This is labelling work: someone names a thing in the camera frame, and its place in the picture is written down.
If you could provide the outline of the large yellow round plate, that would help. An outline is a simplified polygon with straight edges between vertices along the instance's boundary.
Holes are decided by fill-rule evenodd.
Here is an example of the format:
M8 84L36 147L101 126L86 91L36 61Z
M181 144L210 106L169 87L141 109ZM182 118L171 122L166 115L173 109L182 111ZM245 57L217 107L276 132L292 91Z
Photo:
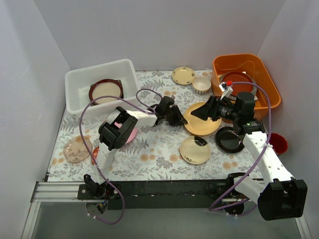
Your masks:
M192 134L198 136L205 136L215 132L219 126L221 125L222 120L219 119L217 121L212 121L211 118L208 120L201 120L193 115L191 112L201 106L203 106L205 102L195 103L190 106L184 113L183 117L187 120L187 124L185 124L185 128Z

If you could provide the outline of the pink round plate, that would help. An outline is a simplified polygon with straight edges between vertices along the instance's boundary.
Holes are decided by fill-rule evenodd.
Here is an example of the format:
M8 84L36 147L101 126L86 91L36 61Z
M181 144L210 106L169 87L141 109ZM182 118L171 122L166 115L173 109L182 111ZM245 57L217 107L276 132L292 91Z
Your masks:
M137 128L128 123L104 122L99 128L99 140L108 147L120 148L131 142L137 134Z

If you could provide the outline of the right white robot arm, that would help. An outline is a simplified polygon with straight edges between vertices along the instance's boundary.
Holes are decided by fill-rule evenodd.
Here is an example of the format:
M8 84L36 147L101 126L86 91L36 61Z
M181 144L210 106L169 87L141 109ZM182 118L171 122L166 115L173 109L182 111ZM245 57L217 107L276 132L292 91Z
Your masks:
M234 104L223 97L212 96L191 115L201 119L230 120L235 133L251 153L254 164L263 177L263 184L246 173L235 173L227 178L225 192L209 207L216 211L216 204L225 196L237 198L241 194L253 201L267 221L300 218L303 215L308 187L304 180L296 179L282 164L269 143L270 135L254 118L255 100L248 92L240 92Z

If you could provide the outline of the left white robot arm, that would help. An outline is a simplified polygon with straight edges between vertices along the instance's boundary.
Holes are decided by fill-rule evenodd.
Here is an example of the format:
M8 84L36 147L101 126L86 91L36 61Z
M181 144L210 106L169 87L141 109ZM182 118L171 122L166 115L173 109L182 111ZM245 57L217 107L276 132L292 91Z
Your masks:
M158 104L147 106L145 110L132 103L128 104L137 110L130 111L121 106L116 107L99 127L99 151L97 155L92 153L81 131L82 118L89 108L88 106L80 116L80 136L95 166L93 175L84 175L84 182L90 195L95 199L101 199L106 195L107 189L104 183L112 188L115 187L108 182L107 175L116 152L125 146L134 129L153 127L164 121L171 126L181 126L188 123L175 104L174 97L162 97Z

